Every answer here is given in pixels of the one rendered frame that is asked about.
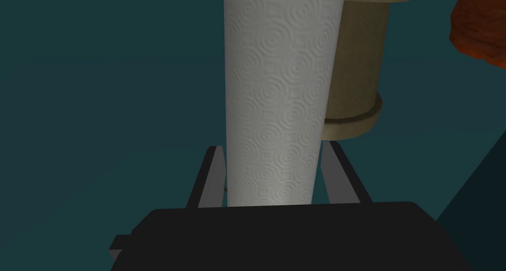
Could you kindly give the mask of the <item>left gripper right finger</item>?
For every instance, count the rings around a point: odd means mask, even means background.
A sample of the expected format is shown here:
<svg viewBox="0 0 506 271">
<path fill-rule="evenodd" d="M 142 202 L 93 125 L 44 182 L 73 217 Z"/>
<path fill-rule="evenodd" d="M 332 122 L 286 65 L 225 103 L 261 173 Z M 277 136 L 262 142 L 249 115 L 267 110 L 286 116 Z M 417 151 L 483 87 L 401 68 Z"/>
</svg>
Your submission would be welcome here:
<svg viewBox="0 0 506 271">
<path fill-rule="evenodd" d="M 351 162 L 337 141 L 324 141 L 321 171 L 331 204 L 372 203 Z"/>
</svg>

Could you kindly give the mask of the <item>white paper towel roll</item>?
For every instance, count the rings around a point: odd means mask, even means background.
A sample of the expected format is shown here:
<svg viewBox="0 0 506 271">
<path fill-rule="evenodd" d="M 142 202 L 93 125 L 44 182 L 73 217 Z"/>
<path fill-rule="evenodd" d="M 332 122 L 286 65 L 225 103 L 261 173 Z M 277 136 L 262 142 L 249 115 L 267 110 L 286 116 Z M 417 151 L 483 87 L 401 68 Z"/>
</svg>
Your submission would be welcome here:
<svg viewBox="0 0 506 271">
<path fill-rule="evenodd" d="M 311 204 L 344 0 L 224 0 L 227 205 Z"/>
</svg>

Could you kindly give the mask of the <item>orange-red lumpy object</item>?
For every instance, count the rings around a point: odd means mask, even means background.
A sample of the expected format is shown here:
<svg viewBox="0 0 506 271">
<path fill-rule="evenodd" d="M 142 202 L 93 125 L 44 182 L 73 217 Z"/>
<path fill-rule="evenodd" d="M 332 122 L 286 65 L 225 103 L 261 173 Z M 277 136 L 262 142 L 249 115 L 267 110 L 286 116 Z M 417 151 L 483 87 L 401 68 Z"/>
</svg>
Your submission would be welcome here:
<svg viewBox="0 0 506 271">
<path fill-rule="evenodd" d="M 506 69 L 506 0 L 458 0 L 449 40 L 457 51 Z"/>
</svg>

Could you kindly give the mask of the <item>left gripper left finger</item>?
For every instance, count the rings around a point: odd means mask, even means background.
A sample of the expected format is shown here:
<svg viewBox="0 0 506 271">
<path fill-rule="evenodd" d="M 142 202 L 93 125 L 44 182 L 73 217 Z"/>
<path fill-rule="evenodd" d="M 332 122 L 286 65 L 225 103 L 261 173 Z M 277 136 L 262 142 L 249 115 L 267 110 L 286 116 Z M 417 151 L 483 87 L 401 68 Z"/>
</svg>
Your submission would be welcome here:
<svg viewBox="0 0 506 271">
<path fill-rule="evenodd" d="M 186 208 L 222 207 L 226 165 L 222 146 L 210 146 L 194 182 Z"/>
</svg>

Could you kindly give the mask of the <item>tan cylindrical canister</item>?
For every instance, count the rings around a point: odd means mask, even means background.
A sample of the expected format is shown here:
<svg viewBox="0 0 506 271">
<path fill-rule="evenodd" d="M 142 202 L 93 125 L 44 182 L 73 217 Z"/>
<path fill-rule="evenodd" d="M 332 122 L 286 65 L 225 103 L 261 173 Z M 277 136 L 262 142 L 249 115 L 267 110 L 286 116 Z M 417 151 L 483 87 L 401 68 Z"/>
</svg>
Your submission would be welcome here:
<svg viewBox="0 0 506 271">
<path fill-rule="evenodd" d="M 344 0 L 322 140 L 354 138 L 376 124 L 389 8 L 406 1 Z"/>
</svg>

